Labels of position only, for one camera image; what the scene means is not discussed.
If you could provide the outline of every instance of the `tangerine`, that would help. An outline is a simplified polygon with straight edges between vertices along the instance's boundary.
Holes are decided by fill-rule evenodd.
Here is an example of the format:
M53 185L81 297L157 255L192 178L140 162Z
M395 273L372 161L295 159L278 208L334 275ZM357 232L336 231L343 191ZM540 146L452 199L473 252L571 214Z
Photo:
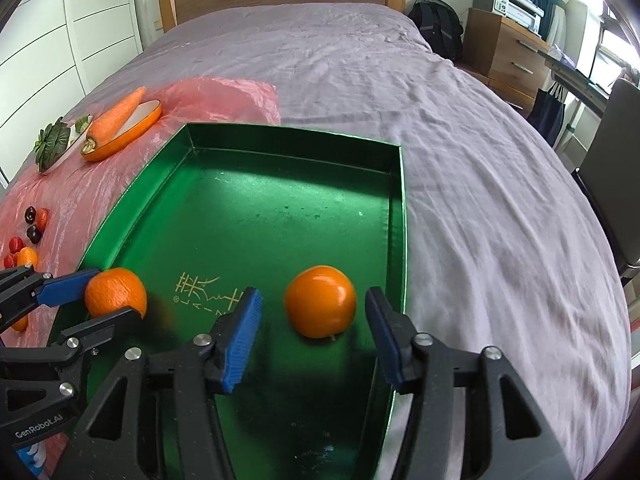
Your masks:
M27 330L28 325L29 325L28 317L23 316L14 324L12 324L11 328L13 328L16 332L24 332L25 330Z
M16 262L16 264L18 265L18 267L26 264L31 264L35 269L38 266L38 253L35 249L32 249L30 247L24 247L20 249L20 252L18 253L18 261Z
M135 273L116 267L89 280L84 290L84 303L92 317L110 314L125 306L135 308L145 317L146 290Z
M340 270L315 266L289 283L284 306L299 334L320 339L347 330L356 313L356 291Z

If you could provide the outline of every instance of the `bed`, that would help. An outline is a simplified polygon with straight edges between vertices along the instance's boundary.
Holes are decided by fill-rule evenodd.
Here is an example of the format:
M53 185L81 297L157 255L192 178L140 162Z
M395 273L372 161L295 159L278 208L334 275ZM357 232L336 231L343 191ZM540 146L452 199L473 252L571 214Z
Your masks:
M629 325L607 239L540 135L433 54L398 12L404 0L159 2L166 34L68 117L140 85L215 76L272 85L282 124L401 144L407 314L447 345L502 348L583 478L625 421ZM70 218L68 232L82 213ZM409 403L394 405L380 480L390 477ZM453 451L455 462L462 444Z

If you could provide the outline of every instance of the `orange bowl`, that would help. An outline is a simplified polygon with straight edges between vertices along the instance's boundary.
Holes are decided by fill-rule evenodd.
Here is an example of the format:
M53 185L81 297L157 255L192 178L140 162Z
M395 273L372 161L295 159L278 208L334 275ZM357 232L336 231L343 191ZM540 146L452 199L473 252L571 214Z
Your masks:
M160 118L161 113L162 106L158 100L139 104L138 108L127 119L127 122L123 124L113 139L97 150L83 153L82 156L88 161L99 162L119 152L151 128Z

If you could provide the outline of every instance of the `white printer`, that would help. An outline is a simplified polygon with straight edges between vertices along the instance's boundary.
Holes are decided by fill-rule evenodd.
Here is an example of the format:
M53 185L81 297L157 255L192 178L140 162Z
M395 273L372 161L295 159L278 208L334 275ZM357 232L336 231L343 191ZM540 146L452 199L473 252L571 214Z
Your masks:
M531 0L474 0L474 9L511 18L534 34L540 30L540 20L545 15Z

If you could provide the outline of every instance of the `backpack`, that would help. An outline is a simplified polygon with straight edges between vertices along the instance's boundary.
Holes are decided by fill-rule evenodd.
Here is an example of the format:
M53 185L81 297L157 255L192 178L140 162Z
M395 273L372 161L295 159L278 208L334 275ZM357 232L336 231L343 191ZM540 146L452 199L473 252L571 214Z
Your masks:
M436 54L452 61L462 58L462 25L450 5L442 0L416 0L408 16Z

